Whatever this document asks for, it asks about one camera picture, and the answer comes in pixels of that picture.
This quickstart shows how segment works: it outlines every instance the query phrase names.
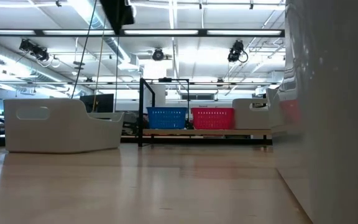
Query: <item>ductwork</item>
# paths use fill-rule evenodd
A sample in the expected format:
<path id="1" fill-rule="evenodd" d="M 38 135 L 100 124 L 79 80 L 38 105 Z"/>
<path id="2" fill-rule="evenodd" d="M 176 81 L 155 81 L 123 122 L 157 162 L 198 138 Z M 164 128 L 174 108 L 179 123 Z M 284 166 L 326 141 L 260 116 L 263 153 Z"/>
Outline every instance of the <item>ductwork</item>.
<path id="1" fill-rule="evenodd" d="M 93 2 L 93 0 L 68 0 L 68 2 L 88 24 L 92 22 L 92 29 L 100 30 L 105 27 L 105 24 L 97 11 L 92 19 L 93 3 L 91 2 Z M 111 48 L 111 50 L 117 54 L 120 62 L 131 63 L 131 56 L 118 45 L 117 41 L 113 37 L 103 37 L 103 40 Z"/>
<path id="2" fill-rule="evenodd" d="M 0 46 L 0 64 L 9 65 L 14 67 L 16 70 L 22 71 L 37 71 L 40 79 L 45 80 L 46 78 L 55 82 L 72 82 L 73 80 L 56 73 L 48 68 L 43 68 L 37 62 L 33 62 L 25 57 L 20 56 L 2 46 Z M 92 95 L 93 90 L 85 86 L 77 86 L 77 89 L 82 91 L 86 95 Z"/>

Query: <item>ceiling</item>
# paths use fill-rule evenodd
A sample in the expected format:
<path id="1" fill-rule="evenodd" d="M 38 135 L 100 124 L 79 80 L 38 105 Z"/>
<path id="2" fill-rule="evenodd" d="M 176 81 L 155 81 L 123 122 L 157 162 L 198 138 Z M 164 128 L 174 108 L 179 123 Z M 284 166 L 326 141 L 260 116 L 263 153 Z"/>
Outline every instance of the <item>ceiling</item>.
<path id="1" fill-rule="evenodd" d="M 55 1 L 48 0 L 0 0 L 0 29 L 88 28 L 88 23 L 70 5 L 70 1 L 60 2 L 62 7 L 54 6 Z M 132 0 L 131 3 L 135 5 L 135 24 L 124 26 L 124 29 L 284 29 L 284 10 L 256 9 L 258 4 L 278 5 L 280 0 L 254 0 L 254 10 L 248 9 L 249 1 L 203 0 L 205 7 L 200 10 L 199 0 L 177 0 L 177 12 L 172 10 L 175 14 L 173 18 L 175 21 L 170 19 L 169 9 L 158 8 L 168 7 L 169 0 Z M 219 3 L 225 5 L 222 7 L 214 5 Z M 96 13 L 104 18 L 104 12 L 99 4 Z M 19 50 L 21 39 L 20 37 L 0 37 L 0 46 L 23 55 Z M 72 74 L 75 71 L 73 61 L 80 60 L 86 38 L 78 39 L 77 56 L 75 56 L 76 39 L 74 37 L 30 37 L 29 39 L 35 44 L 48 48 L 50 55 L 59 58 L 60 66 L 57 68 L 49 66 L 48 69 L 72 80 L 76 78 Z M 242 66 L 238 66 L 239 63 L 228 64 L 229 49 L 239 39 L 245 46 L 252 42 L 252 38 L 249 37 L 176 37 L 174 43 L 177 50 L 178 77 L 203 82 L 215 82 L 219 77 L 231 77 L 232 82 L 246 82 L 252 78 L 256 82 L 272 82 L 273 71 L 280 73 L 284 70 L 285 48 L 282 46 L 283 48 L 274 53 L 280 44 L 284 45 L 284 41 L 277 38 L 256 38 L 247 49 L 251 51 L 248 63 Z M 127 53 L 138 56 L 140 65 L 150 61 L 150 52 L 157 47 L 162 48 L 165 54 L 173 55 L 171 37 L 121 37 L 118 41 Z M 93 77 L 96 80 L 98 71 L 100 76 L 105 77 L 104 79 L 110 77 L 112 81 L 115 80 L 117 58 L 102 38 L 90 37 L 85 52 L 84 63 L 86 65 L 81 72 L 80 80 L 86 77 Z M 272 54 L 274 56 L 268 59 L 267 56 Z M 25 55 L 25 57 L 35 62 L 32 56 Z M 168 69 L 167 75 L 173 77 L 172 61 L 169 60 L 165 64 Z M 137 80 L 139 72 L 119 69 L 118 76 L 131 76 Z"/>

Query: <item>red object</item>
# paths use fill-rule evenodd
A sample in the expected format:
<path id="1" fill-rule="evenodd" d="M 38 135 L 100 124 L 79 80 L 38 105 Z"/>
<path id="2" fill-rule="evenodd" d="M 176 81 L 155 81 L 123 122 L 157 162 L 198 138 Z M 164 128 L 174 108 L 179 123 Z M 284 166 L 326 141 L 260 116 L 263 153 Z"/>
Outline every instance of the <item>red object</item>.
<path id="1" fill-rule="evenodd" d="M 195 129 L 227 130 L 233 128 L 233 108 L 192 108 Z"/>

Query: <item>light wood floor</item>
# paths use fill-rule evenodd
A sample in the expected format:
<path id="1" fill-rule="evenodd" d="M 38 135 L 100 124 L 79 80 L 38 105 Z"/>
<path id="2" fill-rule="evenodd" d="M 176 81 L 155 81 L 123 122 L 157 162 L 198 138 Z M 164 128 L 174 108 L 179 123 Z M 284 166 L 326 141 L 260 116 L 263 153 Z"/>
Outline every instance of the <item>light wood floor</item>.
<path id="1" fill-rule="evenodd" d="M 155 146 L 75 155 L 0 149 L 0 224 L 309 223 L 246 146 Z"/>

